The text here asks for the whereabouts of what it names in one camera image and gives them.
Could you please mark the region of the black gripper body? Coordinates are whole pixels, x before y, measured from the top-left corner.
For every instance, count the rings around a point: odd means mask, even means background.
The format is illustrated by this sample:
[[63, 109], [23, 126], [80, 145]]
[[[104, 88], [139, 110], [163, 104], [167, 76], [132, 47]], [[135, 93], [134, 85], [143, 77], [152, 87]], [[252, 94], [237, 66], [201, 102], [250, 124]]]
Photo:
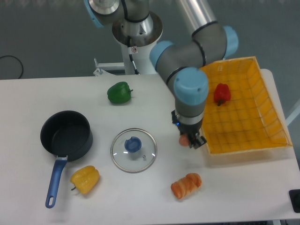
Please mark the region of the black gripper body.
[[176, 110], [171, 112], [172, 123], [178, 128], [180, 134], [186, 134], [190, 141], [200, 138], [200, 128], [203, 122], [203, 114], [196, 117], [185, 117], [180, 115]]

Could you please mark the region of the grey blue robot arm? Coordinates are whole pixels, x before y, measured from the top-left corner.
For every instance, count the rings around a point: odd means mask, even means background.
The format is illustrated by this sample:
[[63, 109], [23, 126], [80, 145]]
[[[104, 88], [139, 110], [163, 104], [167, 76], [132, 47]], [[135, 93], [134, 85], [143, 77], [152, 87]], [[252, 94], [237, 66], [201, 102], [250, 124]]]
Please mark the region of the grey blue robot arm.
[[130, 74], [158, 73], [175, 98], [172, 121], [191, 148], [206, 143], [200, 135], [208, 79], [202, 67], [234, 54], [238, 36], [220, 26], [208, 1], [178, 0], [176, 4], [191, 41], [176, 47], [161, 41], [163, 25], [147, 0], [86, 0], [84, 5], [96, 27], [110, 24], [120, 44], [124, 70]]

